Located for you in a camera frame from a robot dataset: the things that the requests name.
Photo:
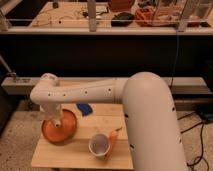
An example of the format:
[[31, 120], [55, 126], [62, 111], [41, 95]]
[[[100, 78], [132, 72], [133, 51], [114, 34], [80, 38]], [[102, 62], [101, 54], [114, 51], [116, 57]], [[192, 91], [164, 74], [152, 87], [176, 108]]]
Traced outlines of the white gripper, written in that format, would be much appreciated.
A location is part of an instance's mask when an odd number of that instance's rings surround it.
[[60, 104], [45, 104], [41, 106], [47, 120], [59, 120], [62, 108]]

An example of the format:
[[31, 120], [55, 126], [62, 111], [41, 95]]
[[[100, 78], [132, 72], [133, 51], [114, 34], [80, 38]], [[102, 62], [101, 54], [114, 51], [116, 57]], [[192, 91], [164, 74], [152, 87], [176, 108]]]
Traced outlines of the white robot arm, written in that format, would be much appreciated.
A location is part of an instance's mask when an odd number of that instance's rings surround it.
[[134, 171], [188, 171], [171, 90], [154, 73], [73, 86], [61, 86], [57, 76], [45, 73], [30, 98], [50, 114], [70, 102], [120, 103]]

